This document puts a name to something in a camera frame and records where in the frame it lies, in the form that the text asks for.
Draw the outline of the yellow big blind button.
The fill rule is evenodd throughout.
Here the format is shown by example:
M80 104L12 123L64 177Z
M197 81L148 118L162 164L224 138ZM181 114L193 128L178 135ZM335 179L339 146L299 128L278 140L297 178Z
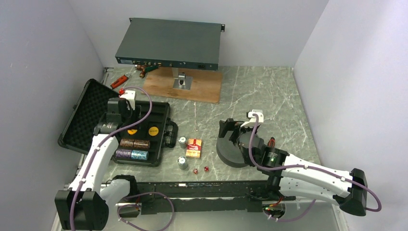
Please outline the yellow big blind button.
M148 134L152 137L157 136L159 134L159 128L156 126L150 127L148 130Z

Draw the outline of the black poker set case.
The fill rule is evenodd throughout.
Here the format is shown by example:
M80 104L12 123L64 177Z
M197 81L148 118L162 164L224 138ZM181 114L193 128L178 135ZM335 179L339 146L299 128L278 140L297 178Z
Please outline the black poker set case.
M119 97L116 91L95 79L88 80L58 139L58 144L63 148L87 154L91 149L94 129L103 113L107 112L108 100L116 97ZM143 150L119 146L118 149L148 151L148 160L116 158L115 152L112 160L121 164L156 167L161 162L162 149L176 146L178 126L169 117L169 103L135 101L135 105L140 105L140 118L146 114L149 114L149 116L140 124L130 128L137 129L136 134L129 135L127 130L121 131L119 142L122 139L145 140L150 142L150 148ZM154 137L148 134L149 128L153 126L159 128L159 134Z

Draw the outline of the copper green connectors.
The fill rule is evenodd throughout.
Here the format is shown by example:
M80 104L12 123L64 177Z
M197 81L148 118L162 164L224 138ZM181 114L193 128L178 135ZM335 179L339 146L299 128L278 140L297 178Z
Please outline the copper green connectors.
M149 63L142 63L142 64L137 64L135 65L135 69L137 71L140 71L139 77L140 78L145 78L146 74L158 69L159 66L157 65L149 65Z

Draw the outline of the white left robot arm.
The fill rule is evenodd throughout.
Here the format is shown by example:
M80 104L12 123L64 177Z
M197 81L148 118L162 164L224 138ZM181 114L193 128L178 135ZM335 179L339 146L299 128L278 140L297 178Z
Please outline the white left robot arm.
M120 133L138 125L145 117L134 99L110 98L108 109L93 131L90 150L84 165L68 189L57 192L54 202L60 224L65 231L101 231L109 212L122 199L134 201L139 193L134 176L117 175L106 188L103 176L119 147Z

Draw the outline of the purple chip stack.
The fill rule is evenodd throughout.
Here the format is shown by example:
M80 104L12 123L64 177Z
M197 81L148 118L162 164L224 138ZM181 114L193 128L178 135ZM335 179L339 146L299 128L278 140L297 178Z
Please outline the purple chip stack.
M116 158L132 159L132 150L117 149L115 152Z

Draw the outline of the wooden board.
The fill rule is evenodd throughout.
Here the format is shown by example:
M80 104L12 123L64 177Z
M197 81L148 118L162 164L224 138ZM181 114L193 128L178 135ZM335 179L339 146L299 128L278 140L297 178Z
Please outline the wooden board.
M160 67L147 74L143 89L153 96L219 103L222 78L218 71Z

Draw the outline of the yellow small blind button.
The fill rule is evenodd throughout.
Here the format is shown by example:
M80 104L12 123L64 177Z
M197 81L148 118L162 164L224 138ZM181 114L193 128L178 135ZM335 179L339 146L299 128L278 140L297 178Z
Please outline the yellow small blind button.
M134 134L136 134L137 133L137 129L128 129L127 130L127 133L129 134L129 135L134 135Z

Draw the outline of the red handled tool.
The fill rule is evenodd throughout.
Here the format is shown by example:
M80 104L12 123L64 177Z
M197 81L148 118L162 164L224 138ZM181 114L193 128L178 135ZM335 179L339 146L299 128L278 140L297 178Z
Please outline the red handled tool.
M118 79L116 79L111 85L111 89L116 89L118 88L120 85L122 85L123 83L125 83L126 81L128 81L128 79L130 78L131 74L130 73L126 73L124 75L122 75L121 77L119 77Z

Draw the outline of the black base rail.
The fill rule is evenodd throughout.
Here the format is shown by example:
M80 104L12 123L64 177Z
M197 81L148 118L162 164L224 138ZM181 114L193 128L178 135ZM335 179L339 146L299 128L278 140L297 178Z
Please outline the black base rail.
M167 212L262 212L268 204L282 205L283 196L269 180L138 182L137 191L120 200L138 205L143 215Z

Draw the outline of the brown orange chip stack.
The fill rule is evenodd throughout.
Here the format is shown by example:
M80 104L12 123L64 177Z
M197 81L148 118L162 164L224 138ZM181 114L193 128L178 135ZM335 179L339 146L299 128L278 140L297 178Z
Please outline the brown orange chip stack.
M122 139L119 143L121 147L147 150L150 148L150 142L145 140Z

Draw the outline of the red Texas Holdem card box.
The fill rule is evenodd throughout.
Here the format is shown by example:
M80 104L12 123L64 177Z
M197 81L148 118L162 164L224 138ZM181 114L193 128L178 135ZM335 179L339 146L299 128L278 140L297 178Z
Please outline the red Texas Holdem card box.
M189 138L187 140L186 157L200 159L202 143L202 139Z

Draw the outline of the red black utility knife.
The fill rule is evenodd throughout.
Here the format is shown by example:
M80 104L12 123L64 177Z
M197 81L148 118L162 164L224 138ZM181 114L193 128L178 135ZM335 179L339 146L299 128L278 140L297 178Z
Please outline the red black utility knife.
M270 140L268 142L268 146L272 147L272 148L275 147L275 138L274 137L270 138Z

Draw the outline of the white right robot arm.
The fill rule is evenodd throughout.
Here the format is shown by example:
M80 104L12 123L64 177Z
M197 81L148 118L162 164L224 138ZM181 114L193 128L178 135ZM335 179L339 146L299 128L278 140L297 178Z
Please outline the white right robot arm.
M365 172L354 168L343 171L323 167L285 150L276 148L252 135L244 122L228 118L219 122L217 154L231 167L256 167L268 176L266 196L308 197L325 201L354 216L367 213L367 180Z

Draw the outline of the metal stand bracket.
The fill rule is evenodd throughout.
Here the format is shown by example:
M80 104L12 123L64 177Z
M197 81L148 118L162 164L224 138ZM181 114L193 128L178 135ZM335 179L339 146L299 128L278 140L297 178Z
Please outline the metal stand bracket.
M174 77L173 88L180 90L190 90L193 78L186 75L184 72L179 72L178 68L172 67L172 74Z

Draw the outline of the dark rack mount device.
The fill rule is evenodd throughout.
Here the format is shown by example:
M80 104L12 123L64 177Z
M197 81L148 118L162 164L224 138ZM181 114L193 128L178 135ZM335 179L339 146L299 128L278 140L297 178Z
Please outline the dark rack mount device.
M130 18L118 47L119 64L217 71L220 23Z

